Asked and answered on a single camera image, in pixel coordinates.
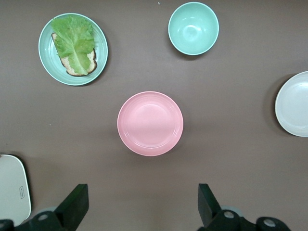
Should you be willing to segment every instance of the lettuce leaf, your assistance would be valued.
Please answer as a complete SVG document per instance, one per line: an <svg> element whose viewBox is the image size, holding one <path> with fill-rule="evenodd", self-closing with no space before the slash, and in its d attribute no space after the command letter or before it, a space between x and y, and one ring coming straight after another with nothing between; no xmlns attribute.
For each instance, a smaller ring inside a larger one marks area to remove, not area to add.
<svg viewBox="0 0 308 231"><path fill-rule="evenodd" d="M57 34L54 45L60 58L68 57L70 66L76 73L87 75L90 59L87 54L94 49L91 23L78 15L54 18L51 27Z"/></svg>

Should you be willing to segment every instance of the dishware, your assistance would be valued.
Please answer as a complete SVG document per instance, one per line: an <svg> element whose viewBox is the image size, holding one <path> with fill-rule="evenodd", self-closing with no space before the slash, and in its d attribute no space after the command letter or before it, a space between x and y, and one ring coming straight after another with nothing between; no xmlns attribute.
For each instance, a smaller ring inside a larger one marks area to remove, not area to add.
<svg viewBox="0 0 308 231"><path fill-rule="evenodd" d="M59 82L72 86L85 85L96 79L105 68L108 56L107 40L100 27L84 15L78 13L64 13L54 18L64 18L69 15L78 15L91 22L95 41L94 49L97 62L96 69L92 73L81 77L71 76L66 72L66 68L62 65L60 58L57 55L57 50L51 37L51 34L53 33L53 29L51 27L52 20L44 26L40 34L38 40L39 58L46 71Z"/></svg>
<svg viewBox="0 0 308 231"><path fill-rule="evenodd" d="M156 156L170 151L178 143L183 131L183 117L170 97L145 91L123 104L117 128L121 140L130 150Z"/></svg>
<svg viewBox="0 0 308 231"><path fill-rule="evenodd" d="M176 49L187 55L208 51L216 42L219 23L214 11L200 2L188 2L172 14L168 33Z"/></svg>
<svg viewBox="0 0 308 231"><path fill-rule="evenodd" d="M308 136L308 71L293 76L281 87L275 113L286 131L295 136Z"/></svg>

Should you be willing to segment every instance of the bread crust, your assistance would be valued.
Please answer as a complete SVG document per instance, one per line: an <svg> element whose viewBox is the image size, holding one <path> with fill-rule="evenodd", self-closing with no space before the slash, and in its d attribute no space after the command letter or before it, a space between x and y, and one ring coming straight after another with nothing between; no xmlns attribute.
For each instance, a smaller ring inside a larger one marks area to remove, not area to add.
<svg viewBox="0 0 308 231"><path fill-rule="evenodd" d="M56 33L51 34L52 40L54 41L57 37ZM92 50L91 53L87 54L87 57L90 59L90 67L87 70L88 74L91 74L93 71L95 71L97 67L97 62L96 62L96 52L95 49ZM62 65L66 68L66 72L71 75L71 76L76 76L76 77L81 77L81 76L86 76L83 74L76 73L74 69L69 65L68 57L65 58L60 58L60 61Z"/></svg>

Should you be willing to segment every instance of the mint green plate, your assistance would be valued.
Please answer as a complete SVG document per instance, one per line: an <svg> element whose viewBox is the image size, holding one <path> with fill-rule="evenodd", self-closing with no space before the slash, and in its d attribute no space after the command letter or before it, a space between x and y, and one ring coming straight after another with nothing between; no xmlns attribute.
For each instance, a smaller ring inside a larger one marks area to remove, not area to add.
<svg viewBox="0 0 308 231"><path fill-rule="evenodd" d="M96 79L105 68L108 57L107 40L100 27L86 16L83 16L78 13L64 13L54 18L64 18L68 15L78 15L86 18L92 23L95 41L94 49L96 52L95 60L97 62L96 69L91 74L82 77L71 76L66 72L66 68L62 65L60 58L57 55L57 50L51 37L51 34L54 32L51 27L52 20L50 20L44 26L40 34L38 41L38 53L44 68L54 79L58 80L61 83L72 86L85 85Z"/></svg>
<svg viewBox="0 0 308 231"><path fill-rule="evenodd" d="M188 2L172 14L168 33L176 49L187 55L208 51L216 42L219 23L214 11L200 2Z"/></svg>

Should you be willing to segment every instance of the bowl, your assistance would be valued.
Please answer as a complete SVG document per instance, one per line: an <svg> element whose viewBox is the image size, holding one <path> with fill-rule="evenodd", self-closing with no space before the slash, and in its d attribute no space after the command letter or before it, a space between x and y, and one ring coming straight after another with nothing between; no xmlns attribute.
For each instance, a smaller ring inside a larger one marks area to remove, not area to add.
<svg viewBox="0 0 308 231"><path fill-rule="evenodd" d="M172 14L168 33L174 47L187 55L208 51L216 42L219 23L214 11L200 2L188 2Z"/></svg>
<svg viewBox="0 0 308 231"><path fill-rule="evenodd" d="M66 72L66 68L62 65L60 58L57 55L58 52L51 37L51 34L54 32L51 27L52 19L42 29L42 32L38 40L39 42L38 54L44 68L54 79L67 85L80 86L92 82L101 74L107 63L108 46L103 31L90 18L78 13L64 13L54 18L64 18L68 17L69 15L77 15L83 17L92 24L94 41L95 41L94 45L96 53L95 60L97 62L96 69L87 76L81 76L81 77L71 76Z"/></svg>

